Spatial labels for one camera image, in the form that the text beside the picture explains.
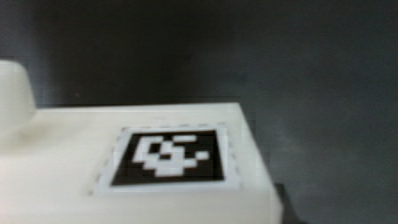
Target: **white object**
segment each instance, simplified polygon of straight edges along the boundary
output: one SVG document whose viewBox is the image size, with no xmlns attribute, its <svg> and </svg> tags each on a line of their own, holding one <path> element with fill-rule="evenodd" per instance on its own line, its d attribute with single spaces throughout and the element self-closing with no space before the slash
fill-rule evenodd
<svg viewBox="0 0 398 224">
<path fill-rule="evenodd" d="M 0 61 L 0 135 L 28 122 L 35 113 L 26 71 L 10 61 Z"/>
<path fill-rule="evenodd" d="M 6 69 L 1 67 L 1 75 L 8 74 Z M 22 74 L 19 67 L 15 71 L 13 74 Z M 26 89 L 1 84 L 0 93 L 6 96 L 6 91 L 28 92 L 22 82 L 15 83 Z M 26 92 L 19 99 L 29 105 Z M 29 113 L 12 114 L 3 108 L 0 111 L 13 119 L 6 127 L 28 121 Z M 118 156 L 113 149 L 122 130 L 195 128 L 202 124 L 221 124 L 227 129 L 239 188 L 193 192 L 154 189 L 122 196 L 92 194 L 104 164 Z M 280 223 L 282 206 L 237 104 L 38 109 L 19 135 L 17 144 L 8 144 L 12 137 L 0 139 L 1 223 Z"/>
</svg>

